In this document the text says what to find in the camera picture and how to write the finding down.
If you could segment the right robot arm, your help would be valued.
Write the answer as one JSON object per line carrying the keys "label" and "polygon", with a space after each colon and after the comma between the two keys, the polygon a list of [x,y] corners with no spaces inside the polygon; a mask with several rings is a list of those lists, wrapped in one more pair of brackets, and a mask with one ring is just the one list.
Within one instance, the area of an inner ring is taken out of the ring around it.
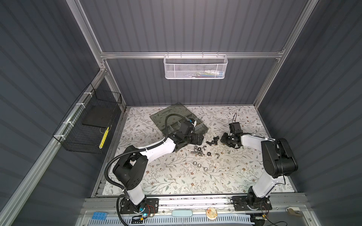
{"label": "right robot arm", "polygon": [[262,153],[263,174],[249,188],[245,200],[250,209],[256,210],[262,205],[262,202],[268,200],[276,185],[285,184],[285,177],[298,170],[298,163],[286,139],[266,138],[244,133],[239,122],[230,123],[229,128],[230,132],[225,132],[221,138],[223,144],[234,149],[246,146]]}

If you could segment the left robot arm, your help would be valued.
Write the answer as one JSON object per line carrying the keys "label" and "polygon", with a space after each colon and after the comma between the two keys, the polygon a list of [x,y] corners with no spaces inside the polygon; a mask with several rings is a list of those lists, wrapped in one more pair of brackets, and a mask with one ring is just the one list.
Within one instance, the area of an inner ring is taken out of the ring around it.
{"label": "left robot arm", "polygon": [[118,158],[112,172],[121,182],[123,193],[135,208],[142,209],[146,204],[146,196],[140,183],[149,163],[189,144],[201,145],[203,137],[195,133],[195,125],[193,118],[185,120],[179,129],[168,133],[163,140],[143,148],[129,146],[125,155]]}

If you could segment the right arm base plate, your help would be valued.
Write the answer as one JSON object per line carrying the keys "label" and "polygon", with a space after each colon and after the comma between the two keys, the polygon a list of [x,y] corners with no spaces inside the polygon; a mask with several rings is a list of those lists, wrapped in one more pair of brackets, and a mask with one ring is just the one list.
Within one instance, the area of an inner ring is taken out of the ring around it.
{"label": "right arm base plate", "polygon": [[235,211],[270,211],[272,205],[269,198],[233,196],[230,199]]}

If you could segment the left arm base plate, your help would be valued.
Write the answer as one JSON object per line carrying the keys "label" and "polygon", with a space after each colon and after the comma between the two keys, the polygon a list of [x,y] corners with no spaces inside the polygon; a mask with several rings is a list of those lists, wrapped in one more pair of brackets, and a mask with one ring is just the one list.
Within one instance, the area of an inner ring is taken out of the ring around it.
{"label": "left arm base plate", "polygon": [[159,199],[145,198],[139,204],[133,204],[130,200],[123,198],[120,202],[121,214],[155,214],[158,213]]}

